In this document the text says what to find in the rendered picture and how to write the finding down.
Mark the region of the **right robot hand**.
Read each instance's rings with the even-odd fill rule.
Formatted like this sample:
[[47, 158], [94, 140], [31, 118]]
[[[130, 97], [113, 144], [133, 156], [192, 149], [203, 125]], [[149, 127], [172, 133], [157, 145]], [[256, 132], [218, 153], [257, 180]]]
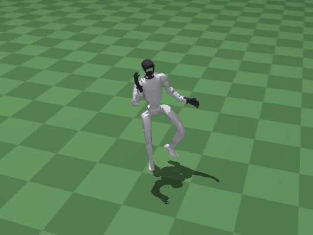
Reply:
[[142, 88], [142, 86], [139, 84], [139, 81], [138, 81], [138, 77], [140, 76], [140, 75], [138, 75], [138, 74], [139, 74], [138, 72], [135, 72], [135, 74], [134, 74], [134, 82], [135, 82], [135, 84], [136, 84], [136, 88], [139, 89], [140, 92], [143, 92], [143, 88]]

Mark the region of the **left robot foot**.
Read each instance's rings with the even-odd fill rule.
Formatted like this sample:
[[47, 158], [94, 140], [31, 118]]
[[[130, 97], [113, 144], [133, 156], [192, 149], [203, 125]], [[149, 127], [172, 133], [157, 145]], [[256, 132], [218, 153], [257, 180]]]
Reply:
[[174, 157], [175, 159], [177, 159], [179, 156], [178, 156], [178, 154], [175, 152], [175, 150], [174, 149], [169, 149], [169, 147], [170, 147], [170, 145], [169, 144], [166, 144], [165, 146], [164, 146], [164, 148], [170, 153], [170, 155], [172, 156], [172, 157]]

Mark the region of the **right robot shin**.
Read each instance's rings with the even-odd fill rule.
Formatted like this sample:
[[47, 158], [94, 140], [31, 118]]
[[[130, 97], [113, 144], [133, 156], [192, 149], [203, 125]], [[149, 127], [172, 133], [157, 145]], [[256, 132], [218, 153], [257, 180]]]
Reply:
[[150, 162], [153, 162], [153, 145], [146, 144], [147, 154], [149, 156]]

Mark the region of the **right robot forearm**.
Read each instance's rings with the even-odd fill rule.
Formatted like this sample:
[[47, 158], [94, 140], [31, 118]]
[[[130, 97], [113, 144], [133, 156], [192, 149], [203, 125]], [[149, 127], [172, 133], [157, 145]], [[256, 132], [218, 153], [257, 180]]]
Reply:
[[[144, 89], [143, 89], [144, 90]], [[144, 92], [144, 91], [143, 91]], [[137, 94], [135, 95], [135, 97], [132, 99], [131, 104], [133, 104], [134, 102], [139, 103], [140, 99], [143, 97], [143, 92], [140, 92], [139, 89], [137, 89]]]

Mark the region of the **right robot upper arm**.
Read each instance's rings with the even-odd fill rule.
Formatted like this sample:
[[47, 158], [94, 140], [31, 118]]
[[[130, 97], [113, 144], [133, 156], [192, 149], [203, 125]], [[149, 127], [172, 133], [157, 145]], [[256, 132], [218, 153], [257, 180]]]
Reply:
[[[142, 86], [141, 80], [139, 81], [139, 84]], [[136, 88], [136, 84], [134, 84], [133, 98], [135, 97], [136, 94], [137, 94], [137, 88]], [[132, 105], [133, 105], [133, 106], [138, 106], [139, 103], [134, 102]]]

